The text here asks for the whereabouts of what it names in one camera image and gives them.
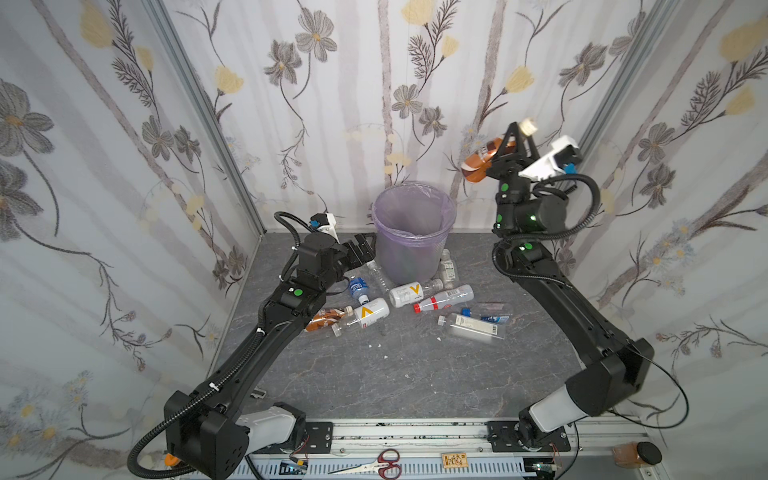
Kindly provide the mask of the red-cap clear bottle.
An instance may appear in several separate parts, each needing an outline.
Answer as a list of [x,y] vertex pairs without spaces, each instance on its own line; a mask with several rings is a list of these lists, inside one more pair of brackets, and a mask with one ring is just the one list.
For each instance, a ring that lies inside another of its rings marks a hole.
[[413,305],[413,310],[415,313],[442,310],[462,303],[467,303],[473,299],[474,291],[472,287],[470,285],[462,285],[451,290],[438,292],[433,296],[421,300]]

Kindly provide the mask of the square clear bottle white cap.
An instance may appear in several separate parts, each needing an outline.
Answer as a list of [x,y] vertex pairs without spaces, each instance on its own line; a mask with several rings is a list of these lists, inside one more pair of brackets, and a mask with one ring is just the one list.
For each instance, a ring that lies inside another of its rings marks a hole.
[[461,314],[439,316],[437,325],[449,334],[476,342],[491,344],[505,339],[502,326]]

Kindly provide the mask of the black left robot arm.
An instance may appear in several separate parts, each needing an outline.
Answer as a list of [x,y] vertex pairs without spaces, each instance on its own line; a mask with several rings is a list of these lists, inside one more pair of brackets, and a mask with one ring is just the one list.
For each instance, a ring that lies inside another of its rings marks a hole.
[[374,260],[376,240],[372,234],[358,234],[340,242],[330,233],[326,214],[316,214],[309,222],[285,211],[274,218],[290,232],[294,244],[278,286],[260,306],[256,327],[191,393],[177,391],[167,400],[163,421],[128,454],[131,474],[167,479],[198,471],[226,479],[248,454],[303,440],[302,412],[275,406],[246,416],[242,404],[325,305],[329,288]]

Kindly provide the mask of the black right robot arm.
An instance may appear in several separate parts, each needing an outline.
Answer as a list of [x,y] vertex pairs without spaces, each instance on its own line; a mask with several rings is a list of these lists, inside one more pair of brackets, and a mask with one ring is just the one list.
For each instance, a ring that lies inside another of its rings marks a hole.
[[582,158],[571,138],[558,139],[540,155],[534,130],[531,124],[510,123],[481,166],[498,182],[494,267],[545,309],[584,366],[519,413],[516,441],[531,451],[547,446],[566,425],[600,416],[639,393],[656,364],[650,343],[631,339],[605,318],[546,248],[547,241],[567,239],[592,223],[601,191],[593,178],[576,172]]

